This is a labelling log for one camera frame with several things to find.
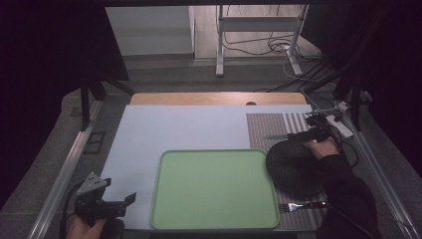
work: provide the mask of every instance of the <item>black cable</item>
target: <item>black cable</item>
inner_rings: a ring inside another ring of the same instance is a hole
[[[72,189],[69,191],[68,196],[66,198],[65,205],[63,207],[63,213],[62,213],[62,220],[60,220],[60,238],[65,239],[66,238],[66,221],[68,220],[68,206],[69,202],[71,201],[71,197],[74,194],[74,191],[82,186],[84,182],[80,182],[75,184]]]
[[[349,142],[344,141],[343,143],[346,144],[347,146],[349,146],[353,150],[354,155],[356,156],[354,163],[351,165],[351,167],[354,168],[359,163],[359,154],[357,153],[356,148],[354,148]]]
[[[320,65],[322,64],[322,62],[320,62],[320,63],[318,63],[318,64],[316,64],[315,66],[313,66],[309,71],[307,71],[307,72],[305,72],[303,75],[302,75],[302,78],[304,79],[304,80],[307,80],[307,79],[305,79],[305,76],[307,75],[307,74],[309,74],[310,72],[312,72],[314,69],[316,69],[317,67],[319,67]],[[295,84],[295,83],[297,83],[298,81],[301,81],[302,79],[295,79],[295,80],[293,80],[292,82],[289,82],[289,83],[286,83],[286,84],[283,84],[283,85],[280,85],[280,86],[277,86],[277,87],[274,87],[274,88],[272,88],[272,89],[269,89],[269,90],[267,90],[267,93],[270,93],[270,92],[273,92],[273,91],[276,91],[276,90],[280,90],[280,89],[285,89],[285,88],[287,88],[287,87],[289,87],[289,86],[291,86],[291,85],[293,85],[293,84]]]
[[[227,16],[229,15],[230,6],[231,6],[231,5],[228,5],[228,7],[227,7],[227,11],[226,11],[226,15],[227,15]],[[280,5],[279,5],[279,7],[278,7],[278,9],[277,9],[277,15],[276,15],[276,16],[278,16],[278,15],[279,15],[279,10],[280,10]],[[218,23],[217,23],[217,19],[218,19],[218,17],[217,17],[217,7],[216,7],[215,15],[216,15],[216,27],[217,27],[217,32],[219,32],[219,30],[218,30]],[[267,54],[270,54],[270,53],[273,53],[273,52],[279,52],[279,53],[284,53],[284,52],[286,52],[286,50],[284,50],[284,49],[283,49],[283,50],[276,50],[276,48],[278,48],[278,47],[280,47],[280,46],[283,46],[283,45],[288,45],[288,46],[289,46],[289,45],[290,45],[289,43],[278,43],[278,44],[273,44],[273,45],[271,45],[271,43],[272,43],[272,42],[274,42],[274,41],[281,41],[281,40],[289,42],[290,40],[289,40],[289,39],[285,39],[285,38],[292,37],[293,35],[287,35],[287,36],[281,36],[281,37],[274,37],[274,38],[273,38],[272,36],[273,36],[273,33],[271,33],[271,35],[270,35],[270,37],[269,37],[269,38],[252,39],[252,40],[245,40],[245,41],[239,41],[239,42],[229,42],[229,41],[227,41],[227,38],[226,38],[226,33],[225,33],[225,32],[223,32],[224,41],[225,41],[227,44],[239,44],[239,43],[248,43],[248,42],[255,42],[255,41],[264,41],[264,40],[268,40],[267,44],[268,44],[268,45],[269,45],[269,47],[270,47],[270,51],[268,51],[268,52],[264,52],[264,53],[251,53],[251,52],[245,51],[245,50],[243,50],[243,49],[228,47],[228,46],[226,46],[224,43],[222,43],[222,45],[223,45],[223,47],[224,47],[224,48],[226,48],[226,49],[228,49],[228,50],[232,50],[232,51],[239,51],[239,52],[243,52],[243,53],[246,53],[246,54],[249,54],[249,55],[253,55],[253,56],[263,56],[263,55],[267,55]]]
[[[329,71],[329,63],[328,62],[323,62],[322,67],[320,67],[319,69],[316,70],[316,72],[314,72],[310,77],[309,77],[309,81],[305,81],[303,82],[298,89],[296,90],[296,92],[300,92],[301,88],[304,87],[306,84],[309,84],[312,82],[312,80],[317,80],[318,78],[321,78],[323,75],[325,75],[328,71]],[[322,74],[320,74],[320,76],[317,77],[317,74],[320,73],[320,71],[322,71],[323,69],[326,69],[325,72],[323,72]]]

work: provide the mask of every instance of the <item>black curtain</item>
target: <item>black curtain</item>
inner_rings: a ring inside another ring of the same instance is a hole
[[[1,207],[49,136],[63,96],[80,87],[82,76],[128,76],[104,7],[2,4],[0,32]]]

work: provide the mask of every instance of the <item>green tray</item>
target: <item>green tray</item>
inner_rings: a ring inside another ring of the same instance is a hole
[[[259,149],[170,150],[161,157],[156,229],[273,228],[280,220]]]

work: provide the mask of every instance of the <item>cable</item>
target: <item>cable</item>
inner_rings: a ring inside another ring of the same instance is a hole
[[[65,205],[63,207],[63,214],[62,214],[62,220],[60,220],[60,238],[65,239],[66,238],[66,221],[68,220],[68,206],[69,202],[71,201],[72,194],[74,194],[74,191],[82,186],[84,182],[80,182],[75,184],[72,189],[69,191],[68,196],[66,198]]]
[[[349,146],[353,150],[354,155],[356,156],[354,163],[351,165],[351,168],[354,168],[359,163],[359,154],[357,153],[356,148],[354,148],[349,142],[344,141],[343,143],[346,144],[347,146]]]
[[[231,7],[231,5],[228,5],[227,11],[226,11],[226,15],[227,16],[229,15],[230,7]],[[280,5],[279,5],[279,7],[277,9],[277,15],[276,16],[279,15],[279,10],[280,10]],[[217,23],[217,19],[218,19],[218,16],[217,16],[217,6],[216,6],[215,15],[216,15],[216,28],[217,28],[217,32],[219,32],[219,30],[218,30],[218,23]],[[245,40],[245,41],[238,41],[238,42],[229,42],[229,41],[227,41],[227,37],[226,37],[226,33],[225,32],[223,32],[223,36],[224,36],[224,41],[227,44],[229,44],[229,45],[268,40],[267,45],[269,46],[270,51],[264,52],[264,53],[252,53],[252,52],[248,52],[248,51],[245,51],[243,49],[240,49],[240,48],[228,47],[224,43],[222,43],[223,47],[226,48],[226,49],[228,49],[228,50],[239,51],[239,52],[243,52],[243,53],[246,53],[246,54],[249,54],[249,55],[253,55],[253,56],[264,56],[264,55],[268,55],[268,54],[273,53],[273,52],[285,53],[286,50],[284,48],[282,48],[282,50],[277,50],[277,48],[279,48],[281,46],[285,46],[285,45],[286,46],[290,46],[289,43],[286,43],[286,42],[290,42],[290,40],[289,39],[286,39],[286,38],[292,37],[293,35],[286,35],[286,36],[280,36],[280,37],[274,37],[273,38],[272,37],[273,36],[273,33],[271,33],[271,35],[270,35],[269,38],[252,39],[252,40]],[[286,41],[286,42],[273,44],[274,41]]]
[[[284,69],[284,71],[285,71],[285,74],[286,74],[286,75],[288,75],[288,74],[287,74],[287,72],[286,72],[286,61],[287,61],[287,58],[285,58],[285,60],[283,61],[283,69]],[[291,82],[289,82],[289,83],[286,83],[286,84],[283,84],[283,85],[277,86],[277,87],[275,87],[275,88],[269,89],[269,90],[267,90],[267,93],[270,93],[270,92],[273,92],[273,91],[276,91],[276,90],[280,90],[280,89],[285,89],[285,88],[287,88],[287,87],[289,87],[289,86],[291,86],[291,85],[293,85],[293,84],[297,83],[298,81],[312,81],[312,80],[310,80],[310,79],[305,78],[305,76],[306,76],[307,74],[309,74],[310,72],[312,72],[312,71],[313,71],[314,69],[316,69],[317,67],[319,67],[319,66],[320,66],[320,64],[321,64],[321,63],[318,63],[318,64],[316,64],[315,66],[313,66],[313,67],[312,67],[309,71],[305,72],[301,78],[292,77],[292,76],[288,75],[288,76],[290,76],[291,78],[293,78],[293,79],[295,79],[295,80],[294,80],[294,81],[291,81]]]

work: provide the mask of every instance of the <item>metal rod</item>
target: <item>metal rod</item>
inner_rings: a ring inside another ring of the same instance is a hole
[[[416,231],[416,228],[414,227],[409,213],[407,212],[406,208],[403,205],[403,202],[400,200],[391,183],[385,176],[381,165],[378,163],[378,160],[370,149],[365,137],[360,131],[356,130],[348,116],[344,117],[344,120],[347,126],[355,135],[357,145],[361,153],[363,154],[363,158],[366,159],[367,168],[371,172],[376,184],[378,185],[378,188],[382,196],[384,197],[385,202],[390,208],[391,213],[398,222],[398,226],[401,229],[404,237],[406,239],[420,239],[420,236]]]
[[[97,115],[102,107],[103,102],[95,101],[91,108],[91,121],[85,131],[80,131],[74,145],[72,146],[59,175],[35,220],[34,225],[28,235],[28,239],[40,239],[44,238],[49,229],[50,223],[59,207],[60,201],[65,194],[65,190],[68,187],[69,181],[71,180],[72,174],[74,173],[75,167],[83,152],[84,146],[90,137],[91,131],[93,130],[94,123]]]

